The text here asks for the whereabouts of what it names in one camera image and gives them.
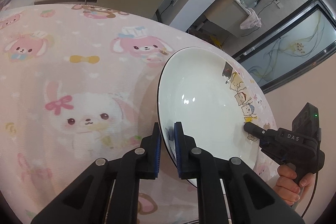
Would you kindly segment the person's right hand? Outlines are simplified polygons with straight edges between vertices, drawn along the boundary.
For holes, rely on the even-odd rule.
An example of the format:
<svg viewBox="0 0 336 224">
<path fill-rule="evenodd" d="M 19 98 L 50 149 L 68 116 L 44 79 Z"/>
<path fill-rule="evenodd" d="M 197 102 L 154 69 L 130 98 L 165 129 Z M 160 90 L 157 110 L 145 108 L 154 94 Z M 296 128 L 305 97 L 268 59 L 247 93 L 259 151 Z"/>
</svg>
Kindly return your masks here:
<svg viewBox="0 0 336 224">
<path fill-rule="evenodd" d="M 279 178 L 273 190 L 285 201 L 289 206 L 299 202 L 301 198 L 307 194 L 308 190 L 314 185 L 314 174 L 307 173 L 298 183 L 294 180 L 297 174 L 287 165 L 281 165 L 277 169 Z"/>
</svg>

